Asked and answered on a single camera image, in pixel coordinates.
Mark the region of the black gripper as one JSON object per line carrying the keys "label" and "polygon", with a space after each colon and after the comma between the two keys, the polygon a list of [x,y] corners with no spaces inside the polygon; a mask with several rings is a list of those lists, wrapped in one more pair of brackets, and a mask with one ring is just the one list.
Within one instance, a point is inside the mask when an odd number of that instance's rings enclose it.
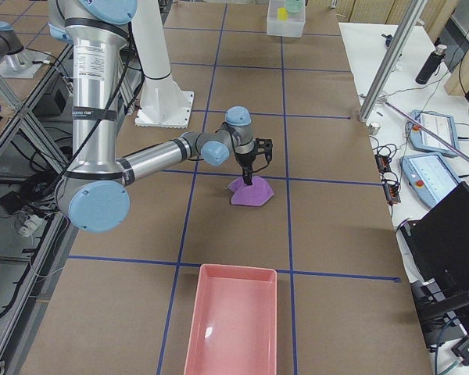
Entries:
{"label": "black gripper", "polygon": [[246,153],[236,152],[234,154],[237,163],[242,168],[242,179],[245,185],[252,185],[253,163],[257,157],[257,150],[253,148]]}

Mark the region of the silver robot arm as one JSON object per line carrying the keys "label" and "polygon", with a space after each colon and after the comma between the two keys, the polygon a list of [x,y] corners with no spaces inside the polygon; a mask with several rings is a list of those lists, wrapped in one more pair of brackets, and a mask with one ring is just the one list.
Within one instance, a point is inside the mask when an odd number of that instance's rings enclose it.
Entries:
{"label": "silver robot arm", "polygon": [[55,201],[77,228],[100,233],[127,216],[127,187],[187,159],[212,166],[235,157],[251,184],[259,140],[247,109],[236,106],[213,133],[185,132],[116,157],[119,100],[140,102],[139,126],[186,128],[194,95],[173,79],[155,1],[51,1],[51,35],[73,46],[73,156]]}

